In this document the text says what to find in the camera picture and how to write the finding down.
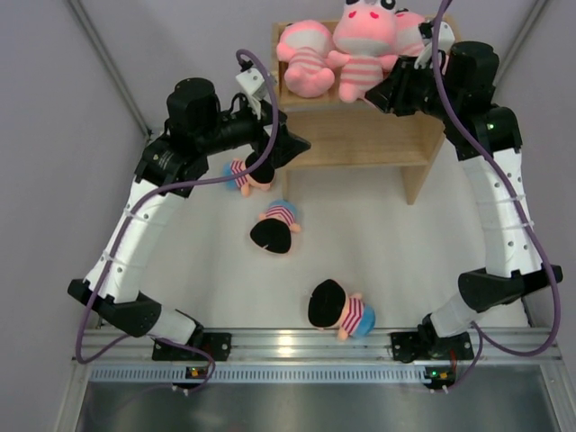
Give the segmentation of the boy doll front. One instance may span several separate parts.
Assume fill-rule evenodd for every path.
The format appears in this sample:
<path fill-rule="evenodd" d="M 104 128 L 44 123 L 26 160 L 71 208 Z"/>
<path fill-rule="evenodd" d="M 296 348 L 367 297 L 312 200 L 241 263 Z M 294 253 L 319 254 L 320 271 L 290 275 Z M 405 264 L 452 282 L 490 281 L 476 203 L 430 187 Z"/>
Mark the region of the boy doll front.
<path fill-rule="evenodd" d="M 332 279 L 323 281 L 312 291 L 307 317 L 316 329 L 335 329 L 341 341 L 366 337 L 376 322 L 374 309 L 361 293 L 349 294 Z"/>

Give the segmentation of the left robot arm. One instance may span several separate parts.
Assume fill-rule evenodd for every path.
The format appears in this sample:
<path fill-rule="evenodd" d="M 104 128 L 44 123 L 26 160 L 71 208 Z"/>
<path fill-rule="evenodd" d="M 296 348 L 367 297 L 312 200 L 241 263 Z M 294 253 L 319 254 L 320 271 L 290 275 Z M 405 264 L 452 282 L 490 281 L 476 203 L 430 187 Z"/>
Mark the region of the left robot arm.
<path fill-rule="evenodd" d="M 203 349 L 201 325 L 178 310 L 163 307 L 141 292 L 149 256 L 173 214 L 208 170 L 208 158 L 249 145 L 266 167 L 283 167 L 310 148 L 287 130 L 277 108 L 275 79 L 244 72 L 237 111 L 220 108 L 213 83 L 185 79 L 166 99 L 165 131 L 147 145 L 137 165 L 123 214 L 100 258 L 68 294 L 102 319 L 135 338 L 172 341 L 183 359 Z"/>

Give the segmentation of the pink plush face down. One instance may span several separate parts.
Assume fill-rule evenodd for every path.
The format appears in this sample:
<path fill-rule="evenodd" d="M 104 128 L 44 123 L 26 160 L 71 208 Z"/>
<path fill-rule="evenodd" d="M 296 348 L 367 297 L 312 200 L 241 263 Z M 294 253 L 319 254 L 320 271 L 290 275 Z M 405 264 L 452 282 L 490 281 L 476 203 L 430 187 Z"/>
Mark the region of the pink plush face down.
<path fill-rule="evenodd" d="M 389 73 L 398 55 L 397 3 L 346 1 L 332 34 L 336 47 L 328 62 L 340 70 L 338 96 L 351 104 L 363 99 Z"/>

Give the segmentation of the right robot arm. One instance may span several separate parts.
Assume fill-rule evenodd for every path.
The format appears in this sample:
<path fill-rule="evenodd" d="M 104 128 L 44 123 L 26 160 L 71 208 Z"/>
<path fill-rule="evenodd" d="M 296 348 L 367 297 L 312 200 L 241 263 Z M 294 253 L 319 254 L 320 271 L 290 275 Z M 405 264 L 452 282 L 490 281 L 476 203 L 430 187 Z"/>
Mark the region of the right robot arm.
<path fill-rule="evenodd" d="M 457 42 L 443 54 L 445 71 L 401 56 L 366 99 L 398 117 L 440 120 L 472 186 L 485 243 L 485 266 L 458 277 L 458 293 L 418 325 L 418 350 L 440 357 L 467 339 L 486 312 L 544 288 L 559 297 L 563 270 L 543 257 L 523 186 L 522 139 L 512 110 L 492 101 L 500 60 L 492 46 Z"/>

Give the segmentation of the pink plush with heart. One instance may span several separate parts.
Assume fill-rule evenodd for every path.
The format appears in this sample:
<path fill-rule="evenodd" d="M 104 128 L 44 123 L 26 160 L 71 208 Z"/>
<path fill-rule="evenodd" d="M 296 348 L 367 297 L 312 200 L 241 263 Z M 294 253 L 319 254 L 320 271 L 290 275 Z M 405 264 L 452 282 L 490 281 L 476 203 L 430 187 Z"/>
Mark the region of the pink plush with heart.
<path fill-rule="evenodd" d="M 283 80 L 293 94 L 302 98 L 324 95 L 334 84 L 335 74 L 328 65 L 333 50 L 329 29 L 314 20 L 288 24 L 276 45 L 278 59 L 287 64 Z"/>

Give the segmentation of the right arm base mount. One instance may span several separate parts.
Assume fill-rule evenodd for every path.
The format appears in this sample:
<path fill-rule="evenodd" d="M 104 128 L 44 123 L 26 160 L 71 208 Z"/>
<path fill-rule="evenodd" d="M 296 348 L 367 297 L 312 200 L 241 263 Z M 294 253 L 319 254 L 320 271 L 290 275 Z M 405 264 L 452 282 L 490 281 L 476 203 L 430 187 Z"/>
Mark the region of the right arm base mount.
<path fill-rule="evenodd" d="M 392 332 L 391 352 L 394 361 L 404 364 L 417 360 L 470 361 L 474 359 L 473 345 L 467 333 L 454 337 L 426 339 L 417 331 Z"/>

